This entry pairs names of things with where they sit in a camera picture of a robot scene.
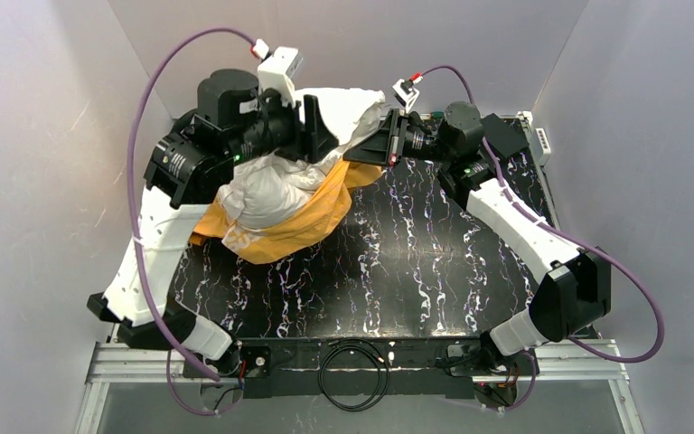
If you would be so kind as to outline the white pillow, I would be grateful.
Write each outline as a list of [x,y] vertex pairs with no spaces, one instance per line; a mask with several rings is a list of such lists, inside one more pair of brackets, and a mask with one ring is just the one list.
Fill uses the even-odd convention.
[[299,102],[305,96],[318,98],[337,147],[316,163],[267,155],[237,166],[234,179],[217,194],[219,209],[230,222],[262,230],[303,209],[342,155],[378,130],[386,103],[383,91],[360,88],[307,88],[295,96]]

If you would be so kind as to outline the orange printed pillowcase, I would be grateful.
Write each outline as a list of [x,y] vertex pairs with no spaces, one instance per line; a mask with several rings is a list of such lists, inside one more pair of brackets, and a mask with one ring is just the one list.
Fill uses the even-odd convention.
[[375,183],[382,174],[379,166],[341,157],[323,165],[277,157],[240,165],[189,242],[219,239],[248,262],[275,262],[330,235],[352,207],[352,190]]

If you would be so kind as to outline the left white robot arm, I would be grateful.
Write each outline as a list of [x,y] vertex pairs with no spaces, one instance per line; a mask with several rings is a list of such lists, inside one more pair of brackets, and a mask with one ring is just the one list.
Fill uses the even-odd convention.
[[118,322],[135,349],[174,349],[220,359],[230,334],[204,316],[168,312],[168,291],[199,220],[225,185],[277,161],[321,165],[341,144],[311,90],[264,89],[248,71],[203,80],[198,105],[155,146],[140,201],[129,204],[132,237],[106,291],[89,308]]

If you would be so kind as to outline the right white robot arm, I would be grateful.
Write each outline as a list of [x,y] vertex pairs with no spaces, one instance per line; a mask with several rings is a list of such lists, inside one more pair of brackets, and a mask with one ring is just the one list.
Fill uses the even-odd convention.
[[526,265],[539,288],[529,305],[483,332],[475,356],[485,362],[560,342],[605,316],[611,270],[598,254],[552,233],[503,177],[502,162],[527,149],[526,137],[472,103],[450,104],[435,132],[418,115],[391,110],[379,129],[343,158],[392,167],[401,159],[439,165],[445,195],[494,231]]

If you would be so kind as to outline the black flat pad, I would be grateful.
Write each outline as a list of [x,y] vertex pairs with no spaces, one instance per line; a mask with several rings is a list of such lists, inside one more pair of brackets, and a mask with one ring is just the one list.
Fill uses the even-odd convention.
[[529,147],[522,132],[514,130],[505,120],[495,114],[481,119],[484,138],[490,149],[500,160],[509,160]]

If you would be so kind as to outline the white power strip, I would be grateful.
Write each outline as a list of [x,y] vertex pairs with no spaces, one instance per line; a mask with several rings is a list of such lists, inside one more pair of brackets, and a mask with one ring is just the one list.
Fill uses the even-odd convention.
[[552,156],[549,137],[543,127],[537,127],[534,136],[537,143],[537,164],[539,166],[545,166]]

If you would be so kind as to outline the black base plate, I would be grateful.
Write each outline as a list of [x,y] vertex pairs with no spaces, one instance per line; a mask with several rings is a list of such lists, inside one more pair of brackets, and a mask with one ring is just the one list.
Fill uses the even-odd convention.
[[242,385],[247,399],[494,394],[513,402],[539,374],[533,351],[490,365],[478,348],[476,337],[245,338],[206,364],[223,383]]

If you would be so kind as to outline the aluminium frame rail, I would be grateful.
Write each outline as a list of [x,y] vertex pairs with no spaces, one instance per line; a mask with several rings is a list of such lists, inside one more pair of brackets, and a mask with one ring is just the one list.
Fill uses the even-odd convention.
[[[113,383],[164,383],[183,368],[183,358],[173,356],[167,371],[167,353],[135,350],[124,344],[96,344],[86,375],[86,389],[74,431],[95,433]],[[540,381],[607,381],[625,433],[643,433],[640,415],[629,389],[629,375],[621,363],[610,362],[570,342],[547,344],[535,356]]]

